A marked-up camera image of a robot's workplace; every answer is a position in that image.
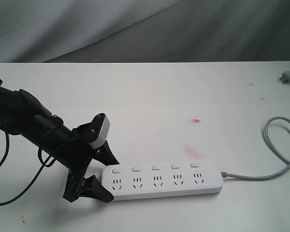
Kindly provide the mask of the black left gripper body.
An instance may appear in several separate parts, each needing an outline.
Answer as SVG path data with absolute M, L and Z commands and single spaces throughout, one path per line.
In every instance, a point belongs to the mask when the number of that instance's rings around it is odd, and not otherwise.
M 86 178 L 85 173 L 93 160 L 96 149 L 92 148 L 89 143 L 95 135 L 90 130 L 95 128 L 94 123 L 97 119 L 96 115 L 91 122 L 74 128 L 68 142 L 57 151 L 63 155 L 57 160 L 69 169 L 63 193 L 63 198 L 68 201 L 78 200 L 78 188 L 83 178 Z

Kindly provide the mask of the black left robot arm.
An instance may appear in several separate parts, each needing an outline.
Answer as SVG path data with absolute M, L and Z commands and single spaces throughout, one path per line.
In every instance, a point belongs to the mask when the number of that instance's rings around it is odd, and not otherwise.
M 63 198 L 74 202 L 80 197 L 93 198 L 105 203 L 114 197 L 95 175 L 85 178 L 92 160 L 108 166 L 119 162 L 106 140 L 110 127 L 106 114 L 99 113 L 89 123 L 72 130 L 63 120 L 29 92 L 3 88 L 0 79 L 0 130 L 5 133 L 6 150 L 9 152 L 9 135 L 22 135 L 38 147 L 38 159 L 42 168 L 55 161 L 68 168 Z

